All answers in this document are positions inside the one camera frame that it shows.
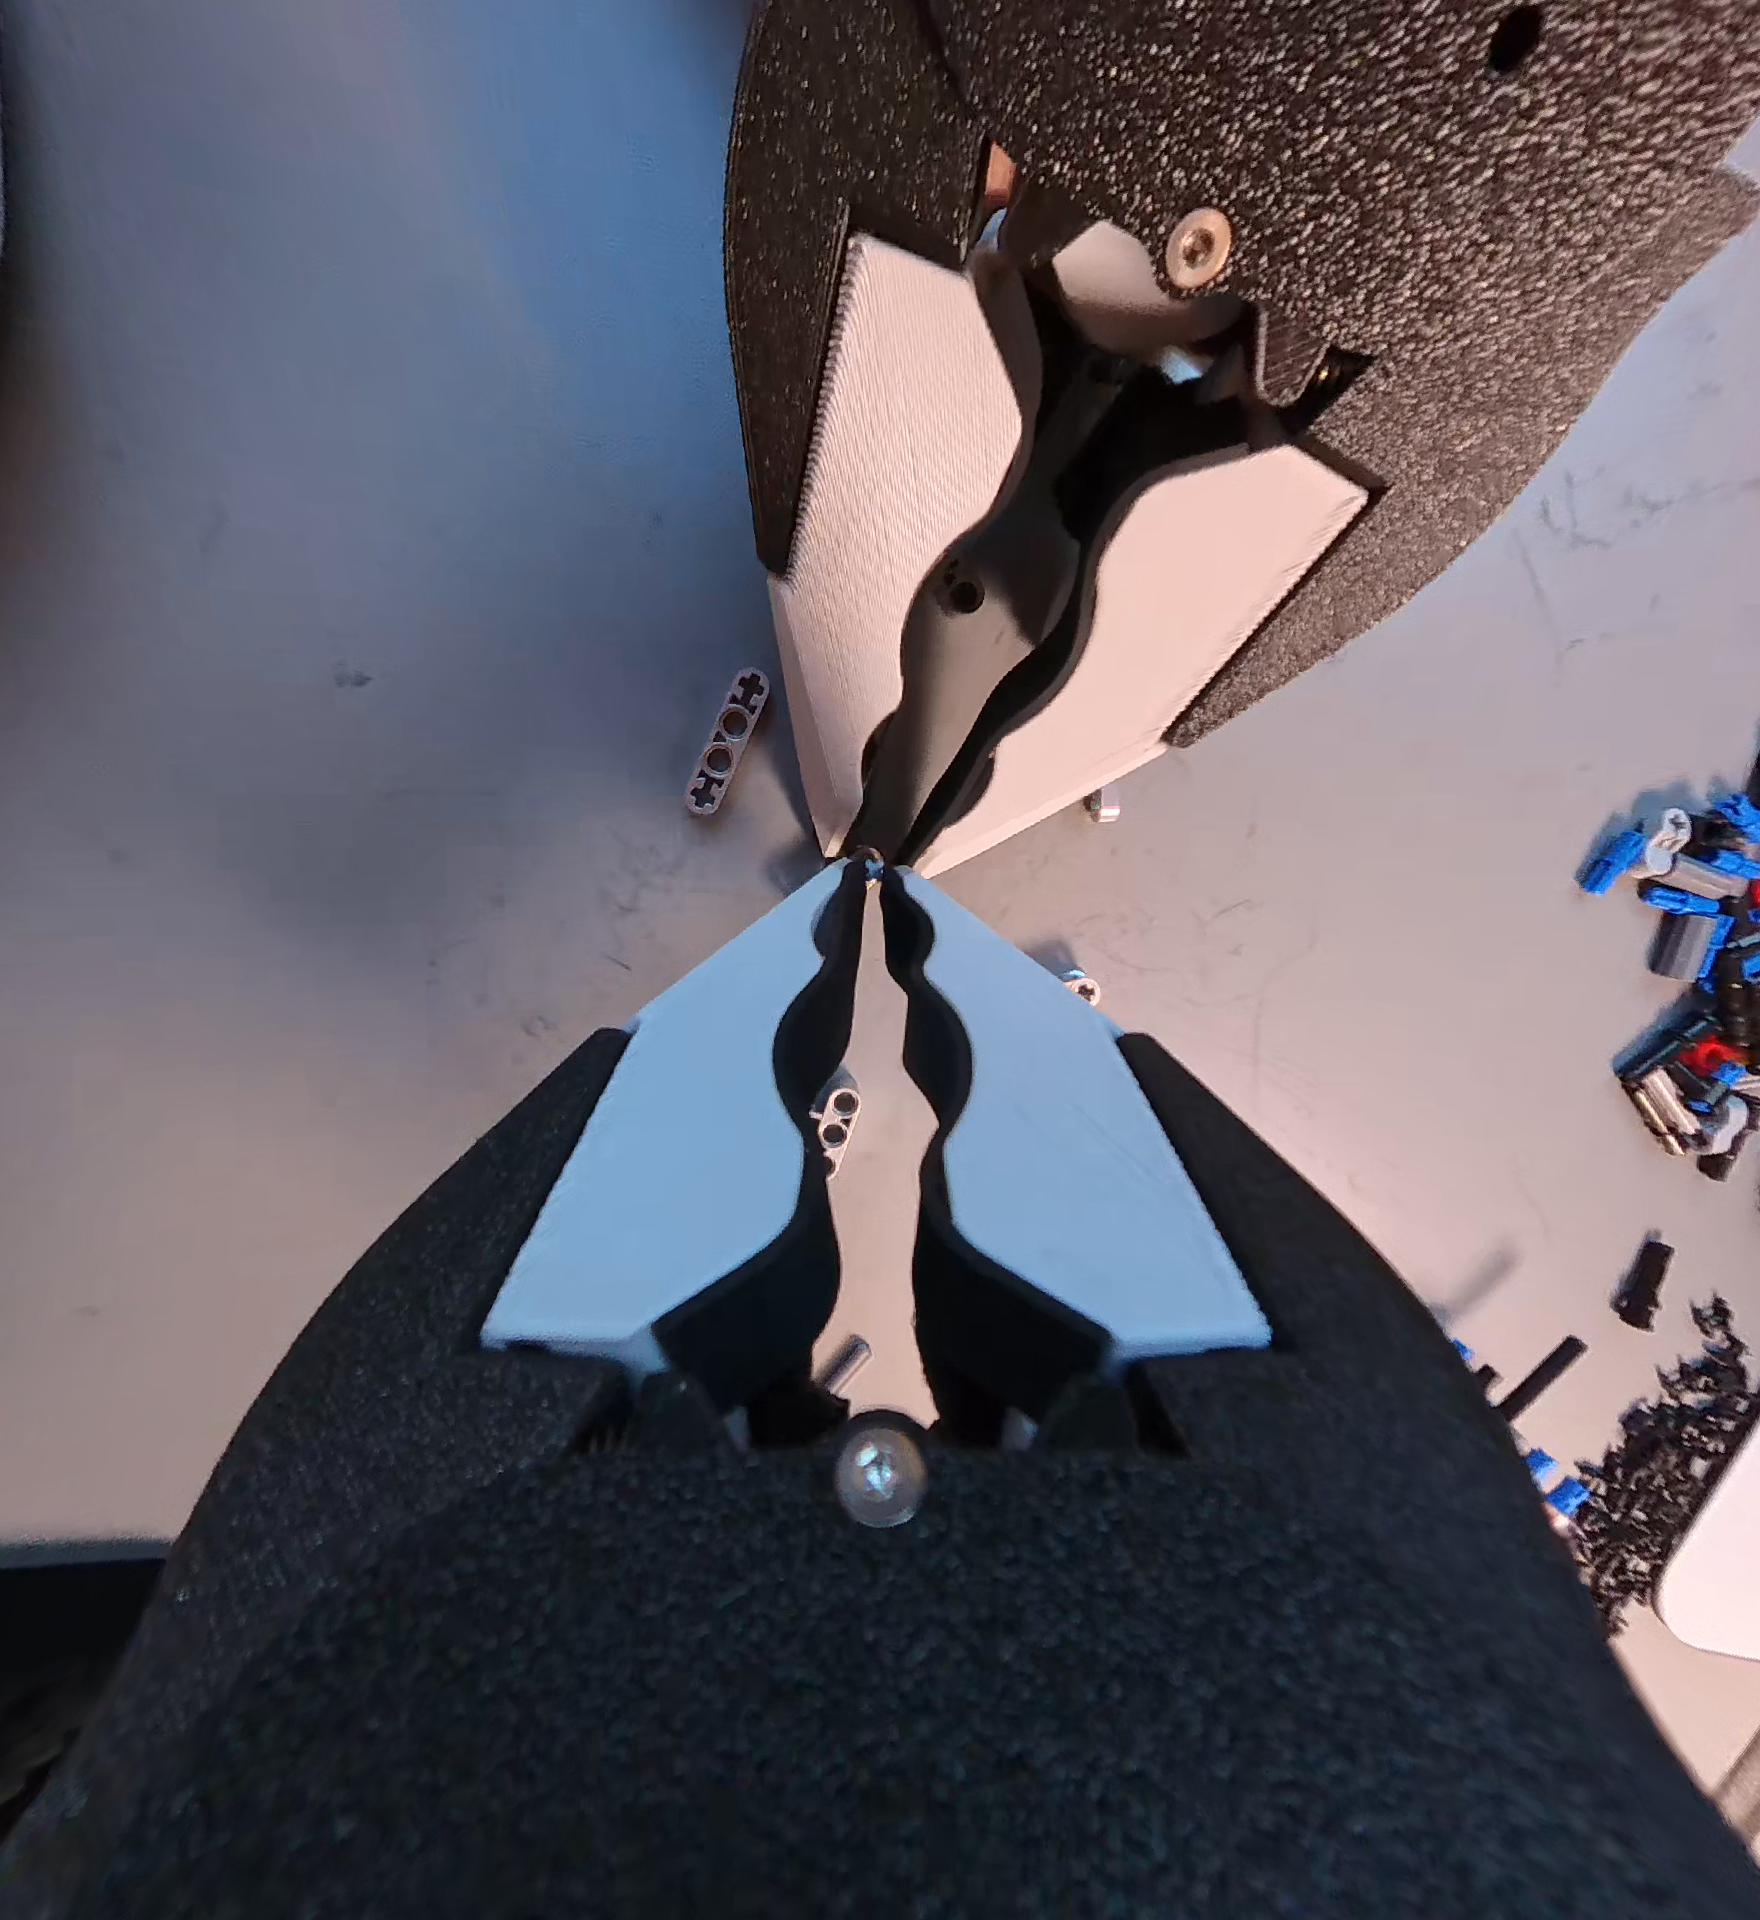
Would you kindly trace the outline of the pile of small black pins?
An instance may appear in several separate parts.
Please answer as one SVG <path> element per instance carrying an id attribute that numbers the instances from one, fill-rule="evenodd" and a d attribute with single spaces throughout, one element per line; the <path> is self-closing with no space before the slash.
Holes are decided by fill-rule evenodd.
<path id="1" fill-rule="evenodd" d="M 1650 1605 L 1683 1533 L 1760 1412 L 1750 1346 L 1732 1305 L 1689 1309 L 1702 1346 L 1657 1374 L 1657 1393 L 1632 1406 L 1614 1446 L 1583 1461 L 1587 1501 L 1569 1522 L 1569 1550 L 1607 1637 Z"/>

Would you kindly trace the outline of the transparent engine block assembly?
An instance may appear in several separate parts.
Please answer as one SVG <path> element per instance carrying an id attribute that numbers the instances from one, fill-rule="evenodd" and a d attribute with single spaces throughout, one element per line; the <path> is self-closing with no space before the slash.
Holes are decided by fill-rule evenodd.
<path id="1" fill-rule="evenodd" d="M 1572 1528 L 1580 1508 L 1590 1501 L 1590 1488 L 1580 1471 L 1565 1465 L 1550 1451 L 1532 1446 L 1520 1434 L 1519 1421 L 1539 1399 L 1587 1354 L 1587 1342 L 1578 1335 L 1563 1336 L 1539 1364 L 1534 1364 L 1516 1384 L 1502 1387 L 1502 1376 L 1461 1341 L 1452 1346 L 1474 1377 L 1476 1387 L 1501 1417 L 1509 1436 L 1515 1439 L 1523 1465 L 1532 1480 L 1534 1490 L 1556 1533 L 1566 1535 Z"/>

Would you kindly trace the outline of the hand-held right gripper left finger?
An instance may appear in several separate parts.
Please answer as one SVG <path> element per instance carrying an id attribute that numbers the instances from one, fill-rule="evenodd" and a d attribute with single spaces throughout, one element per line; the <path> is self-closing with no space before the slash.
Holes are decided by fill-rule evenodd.
<path id="1" fill-rule="evenodd" d="M 686 1380 L 759 1448 L 847 1421 L 812 1384 L 840 1289 L 815 1106 L 869 887 L 832 863 L 644 1006 L 485 1319 L 485 1346 Z"/>

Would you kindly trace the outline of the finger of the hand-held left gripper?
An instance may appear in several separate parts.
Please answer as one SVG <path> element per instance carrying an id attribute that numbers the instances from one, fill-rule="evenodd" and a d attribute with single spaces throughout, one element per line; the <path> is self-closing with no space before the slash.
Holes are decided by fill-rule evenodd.
<path id="1" fill-rule="evenodd" d="M 904 697 L 927 573 L 996 507 L 1033 444 L 1037 324 L 1018 265 L 960 269 L 856 233 L 829 333 L 787 571 L 768 581 L 815 836 L 844 849 L 876 727 Z"/>
<path id="2" fill-rule="evenodd" d="M 996 743 L 982 797 L 908 863 L 941 875 L 1131 774 L 1369 503 L 1301 446 L 1183 464 L 1101 530 L 1067 678 Z"/>

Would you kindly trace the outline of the pile of small coloured connectors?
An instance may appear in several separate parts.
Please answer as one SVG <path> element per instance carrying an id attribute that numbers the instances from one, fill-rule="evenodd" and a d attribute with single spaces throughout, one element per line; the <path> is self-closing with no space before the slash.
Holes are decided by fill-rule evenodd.
<path id="1" fill-rule="evenodd" d="M 1665 996 L 1614 1081 L 1668 1155 L 1728 1181 L 1760 1137 L 1760 746 L 1703 802 L 1611 824 L 1572 880 L 1648 914 L 1643 968 Z"/>

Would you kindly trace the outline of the black mesh pad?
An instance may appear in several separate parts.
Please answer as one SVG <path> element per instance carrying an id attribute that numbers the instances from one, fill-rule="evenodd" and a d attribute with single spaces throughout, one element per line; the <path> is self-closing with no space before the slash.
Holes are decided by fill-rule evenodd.
<path id="1" fill-rule="evenodd" d="M 0 1844 L 77 1740 L 168 1543 L 0 1547 Z"/>

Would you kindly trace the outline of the grey desk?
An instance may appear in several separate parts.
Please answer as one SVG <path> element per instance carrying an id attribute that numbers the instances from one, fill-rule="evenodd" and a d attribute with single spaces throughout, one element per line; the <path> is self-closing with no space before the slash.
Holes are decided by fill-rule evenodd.
<path id="1" fill-rule="evenodd" d="M 1590 1335 L 1523 1423 L 1599 1451 L 1652 1221 L 1760 1346 L 1570 874 L 1750 742 L 1760 427 L 1680 347 L 1760 209 L 1397 611 L 930 877 L 1137 488 L 1305 447 L 1371 500 L 1301 582 L 1386 488 L 1262 397 L 1221 213 L 1160 274 L 992 143 L 945 267 L 1020 269 L 1033 444 L 824 855 L 726 315 L 754 8 L 0 4 L 0 1547 L 169 1547 L 0 1915 L 1760 1915 L 1448 1341 Z M 847 1421 L 485 1346 L 634 1016 L 857 846 L 1124 1033 L 1267 1346 L 939 1428 L 882 885 Z"/>

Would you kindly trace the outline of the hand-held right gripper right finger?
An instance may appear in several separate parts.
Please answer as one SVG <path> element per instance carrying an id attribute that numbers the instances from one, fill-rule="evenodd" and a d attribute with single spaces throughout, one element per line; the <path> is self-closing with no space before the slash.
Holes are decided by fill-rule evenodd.
<path id="1" fill-rule="evenodd" d="M 1137 1364 L 1272 1331 L 1124 1050 L 1124 1033 L 914 872 L 880 887 L 908 998 L 919 1164 L 916 1342 L 937 1423 L 999 1446 Z"/>

